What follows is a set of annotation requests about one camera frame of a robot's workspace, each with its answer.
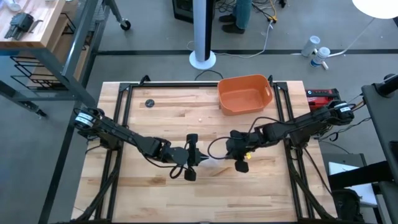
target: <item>small black disc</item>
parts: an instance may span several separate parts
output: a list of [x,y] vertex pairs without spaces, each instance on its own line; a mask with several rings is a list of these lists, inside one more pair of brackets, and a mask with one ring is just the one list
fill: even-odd
[[149,99],[149,100],[145,101],[145,106],[148,107],[148,108],[151,108],[154,105],[155,105],[155,101],[152,100],[152,99]]

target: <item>orange plastic tub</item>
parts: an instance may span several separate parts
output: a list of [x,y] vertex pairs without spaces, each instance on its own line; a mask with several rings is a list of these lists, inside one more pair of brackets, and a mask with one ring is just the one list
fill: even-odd
[[272,91],[263,75],[226,78],[218,83],[218,97],[227,116],[262,111],[272,100]]

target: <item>red power supply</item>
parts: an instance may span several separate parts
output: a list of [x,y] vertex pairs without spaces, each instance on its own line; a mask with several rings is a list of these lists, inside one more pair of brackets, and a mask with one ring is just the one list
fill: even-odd
[[331,90],[305,90],[311,111],[327,105],[333,100],[340,100],[337,89]]

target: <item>concrete floor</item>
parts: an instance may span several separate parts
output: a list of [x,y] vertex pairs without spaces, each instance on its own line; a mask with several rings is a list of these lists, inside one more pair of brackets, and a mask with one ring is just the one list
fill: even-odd
[[[133,30],[123,32],[109,15],[100,50],[183,50],[193,40],[191,24],[175,20],[170,1],[118,0],[122,15]],[[310,35],[318,35],[324,46],[342,49],[371,20],[351,1],[290,1],[290,7],[278,9],[278,23],[270,32],[268,49],[301,49]],[[261,49],[267,26],[265,18],[252,13],[244,35],[224,34],[221,24],[213,23],[213,49]],[[353,49],[396,49],[398,28],[392,20],[376,20]],[[337,88],[342,99],[358,95],[361,86],[379,82],[397,72],[398,55],[346,55],[329,58],[328,71],[311,68],[310,59],[293,55],[260,55],[251,59],[218,56],[212,68],[224,77],[254,73],[273,75],[276,80],[303,80],[306,88]],[[1,79],[22,89],[8,78],[17,74],[11,61],[0,57],[4,72]],[[193,80],[200,71],[188,63],[186,55],[152,57],[99,56],[93,67],[87,90],[98,99],[106,81],[138,81],[143,75],[159,81]],[[200,80],[217,80],[213,73]],[[72,111],[72,102],[39,102],[49,115],[39,120],[32,113],[0,98],[0,219],[4,223],[37,223],[49,187],[63,136]],[[354,123],[366,118],[362,109]],[[384,154],[371,122],[342,134],[336,144],[352,153],[364,153],[368,164],[383,161]],[[343,153],[321,144],[322,152]],[[67,221],[72,212],[84,161],[85,140],[74,136],[58,189],[51,222]]]

